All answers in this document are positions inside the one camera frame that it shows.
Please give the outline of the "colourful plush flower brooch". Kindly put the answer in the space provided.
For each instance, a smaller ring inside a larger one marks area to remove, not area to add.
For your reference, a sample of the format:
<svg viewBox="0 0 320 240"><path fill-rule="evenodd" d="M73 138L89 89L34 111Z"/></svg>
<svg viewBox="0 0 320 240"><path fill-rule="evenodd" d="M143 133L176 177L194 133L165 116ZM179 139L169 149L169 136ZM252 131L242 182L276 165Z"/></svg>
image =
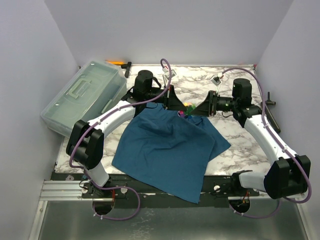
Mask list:
<svg viewBox="0 0 320 240"><path fill-rule="evenodd" d="M196 108L194 103L191 102L184 102L183 105L186 107L186 110L180 110L177 112L178 116L184 119L191 119L192 115L191 112Z"/></svg>

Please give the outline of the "blue t-shirt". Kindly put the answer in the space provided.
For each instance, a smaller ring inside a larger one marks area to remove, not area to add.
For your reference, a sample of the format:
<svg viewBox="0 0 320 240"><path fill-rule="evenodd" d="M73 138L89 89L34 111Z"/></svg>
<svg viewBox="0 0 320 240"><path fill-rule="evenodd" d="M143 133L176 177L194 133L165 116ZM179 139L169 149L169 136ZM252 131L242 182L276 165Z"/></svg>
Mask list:
<svg viewBox="0 0 320 240"><path fill-rule="evenodd" d="M185 119L148 103L125 128L112 165L128 176L197 204L209 161L230 143L206 117Z"/></svg>

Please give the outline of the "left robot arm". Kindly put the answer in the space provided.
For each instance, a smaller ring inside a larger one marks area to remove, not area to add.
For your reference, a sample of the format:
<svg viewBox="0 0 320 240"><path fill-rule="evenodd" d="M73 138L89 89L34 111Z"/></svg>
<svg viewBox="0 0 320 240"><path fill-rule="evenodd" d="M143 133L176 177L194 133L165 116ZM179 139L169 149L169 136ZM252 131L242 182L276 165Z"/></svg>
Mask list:
<svg viewBox="0 0 320 240"><path fill-rule="evenodd" d="M176 75L174 70L163 68L164 84L153 86L158 80L149 70L138 72L131 87L121 100L101 116L85 122L78 120L72 129L66 153L69 162L77 162L90 179L93 191L101 198L107 197L111 191L108 183L110 176L102 165L105 138L122 123L133 119L142 112L149 102L161 103L166 109L174 109L183 104L177 98L171 79Z"/></svg>

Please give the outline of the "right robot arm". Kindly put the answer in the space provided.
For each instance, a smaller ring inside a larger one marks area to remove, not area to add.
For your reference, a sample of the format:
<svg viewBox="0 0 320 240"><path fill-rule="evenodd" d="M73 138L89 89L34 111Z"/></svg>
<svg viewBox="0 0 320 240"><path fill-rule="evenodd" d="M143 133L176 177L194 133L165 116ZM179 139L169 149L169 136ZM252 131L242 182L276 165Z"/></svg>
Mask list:
<svg viewBox="0 0 320 240"><path fill-rule="evenodd" d="M252 85L248 79L233 81L232 96L223 97L210 90L206 99L191 115L209 117L217 111L232 112L233 118L249 132L270 162L267 173L243 170L232 175L230 191L241 196L248 189L267 193L272 199L305 193L308 189L311 161L288 147L262 116L262 109L252 104Z"/></svg>

